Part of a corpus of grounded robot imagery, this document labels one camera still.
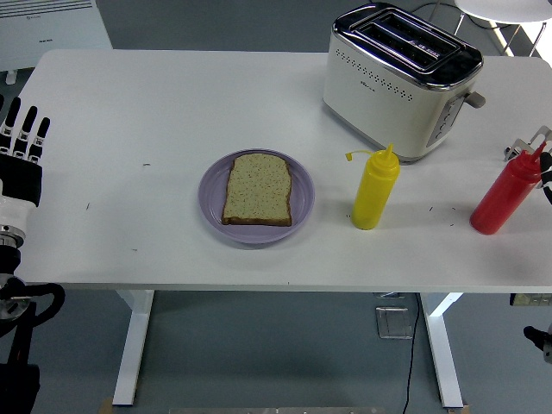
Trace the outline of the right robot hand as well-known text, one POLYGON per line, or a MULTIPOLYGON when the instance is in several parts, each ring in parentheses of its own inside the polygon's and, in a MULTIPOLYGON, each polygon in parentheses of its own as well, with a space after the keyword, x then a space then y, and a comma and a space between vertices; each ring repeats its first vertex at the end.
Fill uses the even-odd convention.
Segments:
POLYGON ((542 152, 540 154, 541 188, 549 198, 551 197, 551 165, 551 153, 548 151, 542 152))

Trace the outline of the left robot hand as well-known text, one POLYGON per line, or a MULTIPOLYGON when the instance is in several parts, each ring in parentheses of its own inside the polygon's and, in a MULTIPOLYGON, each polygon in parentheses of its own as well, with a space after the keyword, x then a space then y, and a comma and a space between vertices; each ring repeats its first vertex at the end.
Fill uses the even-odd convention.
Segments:
POLYGON ((50 119, 41 119, 32 135, 38 109, 30 107, 20 129, 16 118, 21 99, 14 97, 1 124, 1 230, 24 233, 41 199, 41 161, 50 119))

